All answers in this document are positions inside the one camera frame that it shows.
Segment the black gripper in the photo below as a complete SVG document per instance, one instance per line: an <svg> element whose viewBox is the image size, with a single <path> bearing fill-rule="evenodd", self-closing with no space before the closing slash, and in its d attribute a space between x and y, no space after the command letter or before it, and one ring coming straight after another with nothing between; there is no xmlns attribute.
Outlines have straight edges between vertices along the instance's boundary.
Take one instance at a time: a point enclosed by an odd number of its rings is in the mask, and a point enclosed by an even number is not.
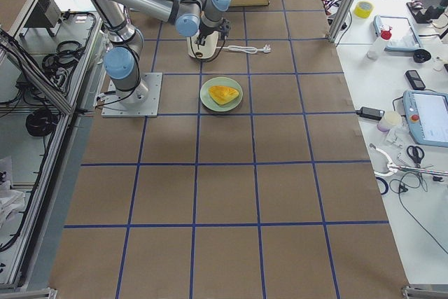
<svg viewBox="0 0 448 299"><path fill-rule="evenodd" d="M199 46L204 46L207 42L206 36L211 35L214 31L217 31L220 23L220 19L215 21L209 19L205 15L202 15L199 23L199 34L197 35L195 43Z"/></svg>

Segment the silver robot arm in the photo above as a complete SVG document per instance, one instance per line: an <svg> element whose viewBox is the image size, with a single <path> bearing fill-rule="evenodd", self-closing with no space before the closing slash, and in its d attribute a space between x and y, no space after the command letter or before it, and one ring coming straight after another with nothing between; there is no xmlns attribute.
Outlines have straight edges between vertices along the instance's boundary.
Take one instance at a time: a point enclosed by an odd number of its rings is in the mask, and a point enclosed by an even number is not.
<svg viewBox="0 0 448 299"><path fill-rule="evenodd" d="M159 86L148 84L157 74L144 76L140 70L143 34L124 14L133 9L175 26L179 35L192 46L215 48L218 39L226 39L230 23L224 14L231 0L91 0L100 15L111 49L103 58L106 74L114 85L113 99L99 105L102 110L129 113L146 102L157 101Z"/></svg>

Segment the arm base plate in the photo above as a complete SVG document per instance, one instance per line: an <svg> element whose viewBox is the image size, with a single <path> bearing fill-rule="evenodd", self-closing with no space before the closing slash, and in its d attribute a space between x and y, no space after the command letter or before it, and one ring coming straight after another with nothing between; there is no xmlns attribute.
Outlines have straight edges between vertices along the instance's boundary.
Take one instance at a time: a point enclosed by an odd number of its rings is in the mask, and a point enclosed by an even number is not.
<svg viewBox="0 0 448 299"><path fill-rule="evenodd" d="M113 94L105 96L102 116L105 118L136 118L158 116L160 93L162 88L162 73L142 73L141 82L130 94L116 90L110 80L108 90Z"/></svg>

